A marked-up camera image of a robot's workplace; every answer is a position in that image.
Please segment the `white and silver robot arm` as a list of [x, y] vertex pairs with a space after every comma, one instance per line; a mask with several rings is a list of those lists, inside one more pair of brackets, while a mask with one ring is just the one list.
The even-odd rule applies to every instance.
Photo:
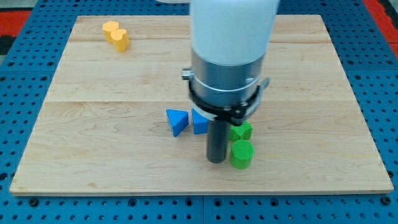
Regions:
[[262, 63], [279, 0], [190, 3], [190, 98], [201, 108], [232, 108], [260, 97]]

